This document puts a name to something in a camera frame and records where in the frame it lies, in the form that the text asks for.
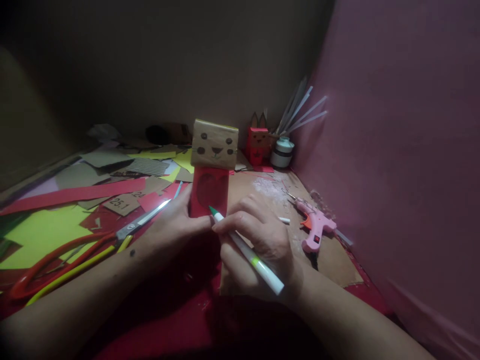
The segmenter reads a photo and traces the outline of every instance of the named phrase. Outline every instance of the white bottle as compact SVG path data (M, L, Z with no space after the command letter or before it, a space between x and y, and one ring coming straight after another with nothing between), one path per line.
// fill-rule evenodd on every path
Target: white bottle
M275 149L271 152L271 164L277 168L286 168L292 160L294 146L295 144L290 141L289 137L280 137L275 144Z

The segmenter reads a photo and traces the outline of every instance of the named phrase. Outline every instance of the hand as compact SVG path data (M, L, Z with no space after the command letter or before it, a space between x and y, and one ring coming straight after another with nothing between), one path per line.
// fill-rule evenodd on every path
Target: hand
M191 193L192 184L165 206L157 221L138 239L138 243L148 247L157 265L173 258L191 237L212 228L211 216L189 217Z
M297 294L303 277L290 248L287 228L255 195L234 204L228 216L212 230L219 234L224 266L246 294L264 300L288 300ZM245 259L228 235L230 231L238 231L249 239L256 254L283 281L285 288L279 297Z

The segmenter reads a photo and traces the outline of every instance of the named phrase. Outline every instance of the green marker cap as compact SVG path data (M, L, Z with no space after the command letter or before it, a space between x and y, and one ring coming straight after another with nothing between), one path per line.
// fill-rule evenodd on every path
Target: green marker cap
M218 212L217 210L215 210L213 207L209 206L209 208L210 208L211 214L212 214L213 216L215 216L216 214L219 213L219 212Z

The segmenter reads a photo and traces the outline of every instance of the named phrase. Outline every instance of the orange scissors handle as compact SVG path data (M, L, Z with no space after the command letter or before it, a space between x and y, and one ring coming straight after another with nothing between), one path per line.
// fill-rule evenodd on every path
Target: orange scissors handle
M61 277L63 274L67 273L71 269L77 267L85 260L87 260L90 256L92 256L97 250L99 250L105 243L116 239L116 235L114 232L100 232L96 234L90 234L83 237L79 237L75 240L67 242L66 244L60 246L56 250L52 251L48 255L46 255L43 259L37 262L34 266L28 269L22 278L18 280L10 290L9 296L13 300L22 300L29 297L32 297L36 293L38 293L42 288L56 280L57 278ZM59 271L54 277L49 279L47 282L43 282L39 286L35 287L31 290L26 290L28 284L42 271L44 267L50 264L53 260L57 259L58 257L62 256L63 254L73 250L80 245L89 244L94 241L97 241L92 247L90 247L85 253L79 256L74 262L70 265L66 265L61 271Z

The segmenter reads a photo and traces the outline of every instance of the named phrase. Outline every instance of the fox ear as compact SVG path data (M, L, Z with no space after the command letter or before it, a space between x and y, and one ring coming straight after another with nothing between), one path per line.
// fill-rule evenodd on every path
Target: fox ear
M267 128L267 118L265 117L265 114L263 112L260 115L260 121L258 123L258 127L262 129Z
M259 127L259 118L257 117L256 112L254 112L252 117L251 117L250 127L251 128L258 128Z

